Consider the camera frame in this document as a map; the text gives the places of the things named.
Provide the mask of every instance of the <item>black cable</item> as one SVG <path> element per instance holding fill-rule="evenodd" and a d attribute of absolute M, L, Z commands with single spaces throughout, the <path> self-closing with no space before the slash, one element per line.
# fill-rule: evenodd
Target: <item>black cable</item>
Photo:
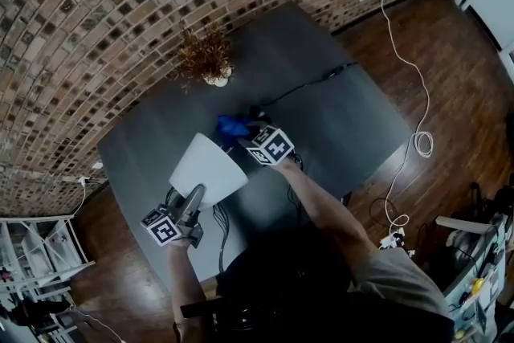
<path fill-rule="evenodd" d="M 460 308 L 462 308 L 462 305 L 457 306 L 457 304 L 449 304 L 448 307 L 453 307 L 453 309 L 449 311 L 449 313 L 452 313 L 452 312 L 455 312 L 456 310 L 459 310 Z"/>
<path fill-rule="evenodd" d="M 165 206 L 169 206 L 169 200 L 171 199 L 171 195 L 174 191 L 174 188 L 172 187 L 171 189 L 168 190 L 168 193 L 166 193 L 166 200 L 164 202 Z"/>
<path fill-rule="evenodd" d="M 477 276 L 479 274 L 479 269 L 476 267 L 476 259 L 475 257 L 473 257 L 472 255 L 470 255 L 469 253 L 465 252 L 463 249 L 461 249 L 460 247 L 456 247 L 456 246 L 451 246 L 453 247 L 454 249 L 457 249 L 458 251 L 460 251 L 463 255 L 466 255 L 467 257 L 469 257 L 471 260 L 473 260 L 473 263 L 475 265 L 475 276 Z"/>
<path fill-rule="evenodd" d="M 304 171 L 304 160 L 298 153 L 293 153 L 292 158 L 300 166 L 300 170 Z M 302 226 L 302 203 L 294 194 L 291 185 L 288 186 L 288 201 L 296 208 L 296 227 L 301 228 Z"/>
<path fill-rule="evenodd" d="M 86 183 L 92 183 L 92 184 L 95 184 L 95 185 L 103 185 L 103 183 L 98 182 L 95 179 L 86 179 Z"/>
<path fill-rule="evenodd" d="M 219 260 L 218 260 L 218 269 L 220 273 L 223 273 L 225 270 L 223 268 L 223 252 L 225 251 L 226 240 L 228 239 L 229 231 L 230 231 L 230 221 L 228 219 L 228 214 L 226 213 L 225 207 L 223 207 L 222 203 L 215 204 L 213 206 L 212 215 L 216 223 L 221 227 L 223 232 L 222 245 L 219 250 Z"/>
<path fill-rule="evenodd" d="M 381 226 L 383 226 L 383 227 L 387 227 L 388 229 L 390 229 L 390 227 L 391 227 L 390 223 L 387 223 L 387 224 L 386 224 L 386 223 L 383 223 L 383 222 L 379 221 L 378 219 L 374 218 L 373 213 L 371 213 L 371 210 L 373 209 L 373 205 L 374 205 L 376 202 L 378 202 L 379 200 L 382 200 L 383 202 L 389 203 L 389 205 L 390 205 L 390 206 L 392 207 L 392 209 L 393 209 L 394 214 L 396 215 L 396 217 L 395 217 L 395 218 L 398 218 L 398 216 L 400 215 L 400 214 L 398 213 L 398 209 L 396 208 L 396 206 L 394 205 L 394 203 L 393 203 L 393 202 L 391 202 L 388 198 L 376 198 L 375 200 L 373 200 L 373 201 L 369 204 L 369 209 L 368 209 L 369 216 L 370 216 L 371 220 L 372 220 L 374 223 L 379 224 L 379 225 L 381 225 Z"/>
<path fill-rule="evenodd" d="M 318 84 L 318 83 L 325 82 L 326 80 L 328 80 L 328 79 L 330 79 L 330 78 L 332 78 L 334 76 L 339 75 L 347 67 L 351 67 L 351 66 L 354 66 L 356 64 L 357 64 L 357 62 L 339 64 L 339 65 L 335 66 L 332 70 L 330 70 L 327 73 L 323 74 L 320 79 L 318 79 L 318 80 L 311 80 L 310 82 L 307 82 L 307 83 L 301 84 L 299 86 L 296 86 L 295 88 L 293 88 L 293 89 L 283 93 L 279 97 L 276 97 L 275 99 L 270 100 L 270 101 L 268 101 L 266 103 L 262 103 L 260 106 L 264 107 L 264 106 L 269 106 L 271 104 L 274 104 L 274 103 L 278 102 L 280 99 L 283 99 L 285 96 L 288 96 L 291 93 L 296 92 L 297 90 L 299 90 L 301 88 L 304 88 L 305 86 L 311 86 L 313 84 Z"/>
<path fill-rule="evenodd" d="M 419 239 L 420 239 L 420 237 L 421 237 L 421 236 L 420 236 L 420 234 L 421 234 L 421 229 L 422 229 L 423 227 L 425 228 L 425 231 L 428 231 L 428 225 L 427 225 L 426 223 L 423 223 L 423 224 L 418 228 L 418 236 L 417 236 L 417 238 L 416 238 L 416 245 L 414 246 L 414 249 L 413 249 L 416 253 L 418 252 L 418 247 L 419 247 L 419 245 L 420 245 L 420 243 L 421 243 L 421 242 L 419 241 Z"/>
<path fill-rule="evenodd" d="M 498 232 L 498 227 L 496 227 L 496 225 L 492 225 L 490 226 L 486 231 L 485 233 L 483 234 L 483 236 L 485 237 L 485 244 L 487 246 L 487 244 L 489 243 L 489 241 L 487 240 L 487 233 L 491 230 L 491 229 L 494 229 L 496 231 L 495 235 L 498 237 L 498 239 L 500 238 L 500 233 Z M 485 253 L 483 255 L 483 260 L 482 260 L 482 264 L 480 265 L 480 269 L 477 271 L 477 277 L 480 277 L 480 275 L 482 274 L 482 271 L 484 270 L 484 268 L 486 267 L 487 265 L 487 257 L 489 256 L 489 253 L 491 253 L 492 250 L 494 250 L 494 246 L 495 244 L 497 243 L 493 243 L 491 245 L 491 247 L 489 248 L 489 250 L 487 251 L 487 253 Z"/>
<path fill-rule="evenodd" d="M 464 319 L 464 314 L 465 314 L 465 313 L 463 313 L 463 315 L 462 315 L 461 319 L 462 319 L 463 321 L 470 321 L 473 317 L 475 317 L 476 312 L 474 312 L 474 313 L 473 313 L 473 316 L 470 316 L 470 317 L 468 317 L 467 319 Z"/>

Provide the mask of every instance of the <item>wooden floor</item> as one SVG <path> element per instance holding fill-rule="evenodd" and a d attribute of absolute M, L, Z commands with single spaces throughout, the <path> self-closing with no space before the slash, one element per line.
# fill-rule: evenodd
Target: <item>wooden floor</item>
<path fill-rule="evenodd" d="M 514 86 L 489 38 L 475 19 L 451 0 L 409 0 L 388 9 L 398 53 L 414 61 L 430 92 L 430 111 L 421 130 L 432 133 L 434 153 L 424 159 L 410 151 L 390 200 L 410 216 L 407 245 L 418 228 L 438 214 L 470 206 L 470 184 L 487 198 L 508 182 L 512 170 L 504 118 L 514 102 Z M 415 68 L 394 54 L 382 14 L 337 36 L 414 130 L 426 108 L 426 94 Z M 350 210 L 378 241 L 388 229 L 373 224 L 369 204 L 384 197 L 401 165 L 400 148 L 356 192 Z M 373 215 L 382 216 L 373 207 Z"/>
<path fill-rule="evenodd" d="M 478 182 L 490 198 L 508 180 L 504 117 L 514 101 L 514 87 L 487 36 L 452 0 L 409 0 L 387 11 L 399 52 L 419 65 L 430 90 L 430 113 L 422 129 L 434 136 L 434 154 L 422 159 L 411 152 L 391 196 L 400 212 L 411 217 L 407 244 L 414 245 L 422 223 L 469 205 L 471 182 Z M 385 19 L 378 14 L 337 39 L 414 129 L 426 97 L 416 71 L 395 57 Z M 349 204 L 374 241 L 387 229 L 372 222 L 369 204 L 386 194 L 404 150 L 355 191 Z M 379 207 L 373 213 L 384 220 Z M 149 269 L 112 193 L 106 190 L 94 199 L 77 223 L 85 249 L 97 262 L 73 282 L 80 309 L 129 343 L 174 341 L 169 294 Z M 107 332 L 102 336 L 84 324 L 80 328 L 90 342 L 113 341 Z"/>
<path fill-rule="evenodd" d="M 75 219 L 77 235 L 96 265 L 73 278 L 71 295 L 80 311 L 99 319 L 127 343 L 173 343 L 168 290 L 133 238 L 112 191 L 107 188 Z M 90 343 L 118 343 L 108 330 L 77 315 Z"/>

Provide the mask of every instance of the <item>white wall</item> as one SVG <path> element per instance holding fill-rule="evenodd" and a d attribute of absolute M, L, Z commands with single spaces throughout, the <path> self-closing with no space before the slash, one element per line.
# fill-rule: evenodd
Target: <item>white wall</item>
<path fill-rule="evenodd" d="M 8 293 L 0 293 L 0 304 L 7 310 L 11 310 L 14 305 L 9 302 Z M 0 330 L 0 341 L 5 343 L 39 343 L 28 327 L 17 326 L 10 321 L 1 319 L 5 332 Z"/>

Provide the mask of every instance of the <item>power cord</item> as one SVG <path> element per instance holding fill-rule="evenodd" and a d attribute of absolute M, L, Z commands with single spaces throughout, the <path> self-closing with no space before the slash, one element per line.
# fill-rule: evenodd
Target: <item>power cord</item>
<path fill-rule="evenodd" d="M 91 330 L 94 330 L 95 332 L 99 333 L 100 335 L 104 335 L 99 329 L 97 329 L 95 326 L 93 326 L 92 322 L 89 321 L 89 320 L 84 320 L 83 321 L 86 325 L 88 325 L 88 327 L 91 329 Z M 107 338 L 109 339 L 109 341 L 111 341 L 112 343 L 118 343 L 118 340 L 115 340 L 114 337 L 110 337 L 110 336 L 107 336 Z"/>
<path fill-rule="evenodd" d="M 425 89 L 425 93 L 426 93 L 426 109 L 425 109 L 425 114 L 422 116 L 421 120 L 418 122 L 418 126 L 416 127 L 415 132 L 412 133 L 412 135 L 410 135 L 410 137 L 409 137 L 409 141 L 407 142 L 407 149 L 405 151 L 405 156 L 403 158 L 403 163 L 400 166 L 400 169 L 398 169 L 398 172 L 396 172 L 396 174 L 394 175 L 393 181 L 391 182 L 391 186 L 390 186 L 389 190 L 387 191 L 387 195 L 385 196 L 385 200 L 384 200 L 385 216 L 387 217 L 387 220 L 390 223 L 389 234 L 391 235 L 393 227 L 404 227 L 404 226 L 407 225 L 407 223 L 410 220 L 408 214 L 400 214 L 398 217 L 396 217 L 394 219 L 391 219 L 391 217 L 389 215 L 389 212 L 387 210 L 387 201 L 389 200 L 389 196 L 391 195 L 391 192 L 393 191 L 394 183 L 396 182 L 396 179 L 398 178 L 398 175 L 402 172 L 403 167 L 406 164 L 407 157 L 409 156 L 410 142 L 412 141 L 414 149 L 419 154 L 419 156 L 424 157 L 424 158 L 428 158 L 428 157 L 430 157 L 432 155 L 432 152 L 434 150 L 434 138 L 432 137 L 432 135 L 429 132 L 420 132 L 419 131 L 423 121 L 425 121 L 425 119 L 426 119 L 426 115 L 428 114 L 428 110 L 430 108 L 430 93 L 428 92 L 428 89 L 426 88 L 425 80 L 423 79 L 423 75 L 422 75 L 421 71 L 419 70 L 419 67 L 416 64 L 414 64 L 414 63 L 412 63 L 412 62 L 410 62 L 408 60 L 403 59 L 398 54 L 398 51 L 396 49 L 396 44 L 394 43 L 393 32 L 391 30 L 391 21 L 390 21 L 389 17 L 387 16 L 386 11 L 384 10 L 384 0 L 381 0 L 380 7 L 381 7 L 381 10 L 382 10 L 382 13 L 384 14 L 385 19 L 387 20 L 387 27 L 389 29 L 389 35 L 390 35 L 390 38 L 391 38 L 391 43 L 393 44 L 394 54 L 403 63 L 406 63 L 406 64 L 408 64 L 408 65 L 410 65 L 410 66 L 412 66 L 412 67 L 414 67 L 416 69 L 416 71 L 418 72 L 419 77 L 421 79 L 423 89 Z M 421 140 L 422 140 L 423 137 L 425 137 L 427 142 L 428 142 L 428 149 L 426 149 L 426 150 L 422 149 L 422 147 L 421 147 Z M 401 219 L 404 219 L 405 222 L 399 223 L 398 220 L 401 220 Z"/>
<path fill-rule="evenodd" d="M 464 319 L 464 314 L 465 314 L 465 313 L 463 313 L 463 315 L 462 315 L 462 317 L 461 317 L 461 318 L 462 318 L 462 320 L 463 320 L 463 321 L 470 321 L 473 317 L 475 317 L 476 312 L 474 312 L 474 313 L 473 313 L 471 316 L 469 316 L 467 319 Z"/>
<path fill-rule="evenodd" d="M 380 201 L 384 201 L 386 203 L 389 203 L 390 205 L 390 208 L 392 209 L 392 211 L 395 213 L 395 215 L 398 217 L 400 214 L 398 213 L 398 209 L 396 208 L 396 206 L 394 205 L 393 202 L 391 202 L 389 199 L 386 199 L 386 198 L 376 198 L 375 200 L 373 200 L 370 204 L 369 204 L 369 209 L 368 209 L 368 214 L 369 214 L 369 217 L 371 218 L 371 220 L 376 223 L 376 224 L 379 224 L 380 226 L 383 226 L 383 227 L 387 227 L 389 228 L 390 227 L 390 224 L 389 223 L 383 223 L 381 222 L 380 220 L 378 220 L 378 218 L 375 218 L 375 216 L 373 216 L 373 206 L 377 203 L 377 202 L 380 202 Z"/>
<path fill-rule="evenodd" d="M 300 170 L 304 171 L 304 161 L 302 157 L 298 153 L 293 153 L 292 158 L 295 160 L 295 163 L 300 166 Z M 288 201 L 296 208 L 296 227 L 300 228 L 302 226 L 302 203 L 296 197 L 293 192 L 291 185 L 288 186 Z"/>
<path fill-rule="evenodd" d="M 120 341 L 120 343 L 127 343 L 125 340 L 123 340 L 119 335 L 118 333 L 116 333 L 114 330 L 112 330 L 109 326 L 105 325 L 104 323 L 102 323 L 101 321 L 99 321 L 98 319 L 96 319 L 95 317 L 91 316 L 90 314 L 86 314 L 84 312 L 81 312 L 75 305 L 73 305 L 73 307 L 71 308 L 71 310 L 73 310 L 74 312 L 78 312 L 80 313 L 82 316 L 84 317 L 89 317 L 90 319 L 93 319 L 94 321 L 97 321 L 98 323 L 100 323 L 102 326 L 104 326 L 107 330 L 110 330 L 112 334 L 114 334 L 114 336 L 116 336 L 118 338 L 118 340 Z"/>
<path fill-rule="evenodd" d="M 419 228 L 418 228 L 418 236 L 416 237 L 416 245 L 414 246 L 414 253 L 417 254 L 418 253 L 418 247 L 421 246 L 421 230 L 422 229 L 425 229 L 425 239 L 426 237 L 428 236 L 428 225 L 426 223 L 423 223 Z"/>
<path fill-rule="evenodd" d="M 164 201 L 165 206 L 169 206 L 169 200 L 171 200 L 171 195 L 173 194 L 174 191 L 175 191 L 175 189 L 172 187 L 171 189 L 168 190 L 168 193 L 166 193 L 166 200 Z"/>
<path fill-rule="evenodd" d="M 222 246 L 219 249 L 219 261 L 218 261 L 218 269 L 220 273 L 223 273 L 225 269 L 223 268 L 223 252 L 225 251 L 226 240 L 228 239 L 228 234 L 230 231 L 230 221 L 228 219 L 228 214 L 226 213 L 225 207 L 222 203 L 217 203 L 212 207 L 212 216 L 214 220 L 218 223 L 223 231 L 223 240 Z"/>
<path fill-rule="evenodd" d="M 458 250 L 458 251 L 460 251 L 468 259 L 473 260 L 473 264 L 475 265 L 475 276 L 477 276 L 479 274 L 479 269 L 476 267 L 476 259 L 475 259 L 475 257 L 473 257 L 473 255 L 470 255 L 469 253 L 467 253 L 466 251 L 464 251 L 460 247 L 456 247 L 456 246 L 453 246 L 453 245 L 451 247 L 456 249 L 456 250 Z"/>
<path fill-rule="evenodd" d="M 455 312 L 455 311 L 459 310 L 460 308 L 462 308 L 462 305 L 457 306 L 457 304 L 449 304 L 448 307 L 453 308 L 452 310 L 449 311 L 449 313 L 452 313 L 452 312 Z"/>
<path fill-rule="evenodd" d="M 323 83 L 326 80 L 331 79 L 334 76 L 341 74 L 347 67 L 352 67 L 357 64 L 358 64 L 357 62 L 338 64 L 330 71 L 327 71 L 326 73 L 324 73 L 318 80 L 312 80 L 310 82 L 296 86 L 295 88 L 285 92 L 284 94 L 280 95 L 279 97 L 276 97 L 275 99 L 270 100 L 266 103 L 262 103 L 260 106 L 261 107 L 270 106 L 271 104 L 278 102 L 279 100 L 283 99 L 284 97 L 289 96 L 291 93 L 296 92 L 297 90 L 304 88 L 305 86 L 311 86 L 313 84 Z"/>

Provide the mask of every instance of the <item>potted plant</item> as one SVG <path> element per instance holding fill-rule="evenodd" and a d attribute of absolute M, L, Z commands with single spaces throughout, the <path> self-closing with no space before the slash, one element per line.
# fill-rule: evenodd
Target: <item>potted plant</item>
<path fill-rule="evenodd" d="M 230 42 L 219 25 L 212 24 L 202 38 L 190 29 L 182 29 L 182 45 L 178 49 L 177 75 L 190 82 L 205 80 L 219 88 L 228 83 L 233 66 L 230 63 Z"/>

